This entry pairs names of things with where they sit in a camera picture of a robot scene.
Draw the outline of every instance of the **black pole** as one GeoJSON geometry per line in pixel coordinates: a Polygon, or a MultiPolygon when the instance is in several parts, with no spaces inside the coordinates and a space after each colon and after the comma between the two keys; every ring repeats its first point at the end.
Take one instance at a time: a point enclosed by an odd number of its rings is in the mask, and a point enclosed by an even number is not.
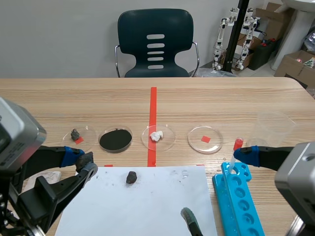
{"type": "Polygon", "coordinates": [[[228,42],[228,46],[226,49],[225,60],[222,68],[223,71],[232,72],[233,57],[237,46],[238,37],[243,27],[244,18],[249,2],[250,0],[240,0],[238,2],[238,8],[240,9],[240,11],[238,13],[237,21],[233,26],[230,41],[228,42]]]}

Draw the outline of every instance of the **clear plastic cup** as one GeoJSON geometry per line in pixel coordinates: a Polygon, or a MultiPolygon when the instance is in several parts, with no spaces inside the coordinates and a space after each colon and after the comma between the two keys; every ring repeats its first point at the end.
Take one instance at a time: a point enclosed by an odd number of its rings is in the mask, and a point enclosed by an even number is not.
{"type": "Polygon", "coordinates": [[[246,146],[278,147],[294,127],[295,123],[281,112],[261,112],[246,146]]]}

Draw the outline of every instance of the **white cotton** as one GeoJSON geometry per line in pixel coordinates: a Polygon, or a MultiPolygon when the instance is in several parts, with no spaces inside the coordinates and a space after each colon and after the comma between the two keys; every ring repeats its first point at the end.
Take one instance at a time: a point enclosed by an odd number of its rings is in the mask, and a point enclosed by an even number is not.
{"type": "Polygon", "coordinates": [[[159,134],[159,136],[161,137],[161,139],[163,138],[163,132],[162,131],[158,131],[157,132],[159,134]]]}
{"type": "Polygon", "coordinates": [[[153,132],[152,134],[150,134],[150,137],[153,141],[158,142],[159,139],[163,138],[163,132],[162,131],[158,131],[158,132],[153,132]]]}

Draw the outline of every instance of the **red paper piece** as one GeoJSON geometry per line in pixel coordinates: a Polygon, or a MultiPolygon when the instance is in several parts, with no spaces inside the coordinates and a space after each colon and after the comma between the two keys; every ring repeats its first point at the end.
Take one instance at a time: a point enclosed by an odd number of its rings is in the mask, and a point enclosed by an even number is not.
{"type": "Polygon", "coordinates": [[[201,141],[205,142],[205,143],[209,143],[210,142],[210,138],[207,136],[202,136],[201,141]]]}
{"type": "Polygon", "coordinates": [[[75,142],[76,145],[80,144],[81,142],[83,142],[83,138],[80,136],[75,142]]]}

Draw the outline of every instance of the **blue test tube rack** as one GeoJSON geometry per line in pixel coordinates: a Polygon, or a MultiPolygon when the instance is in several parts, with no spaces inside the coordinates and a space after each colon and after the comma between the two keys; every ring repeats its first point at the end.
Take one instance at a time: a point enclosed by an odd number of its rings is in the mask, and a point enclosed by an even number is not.
{"type": "Polygon", "coordinates": [[[248,165],[235,163],[235,174],[228,172],[229,162],[221,164],[222,174],[212,177],[225,236],[265,236],[247,182],[252,179],[248,165]]]}

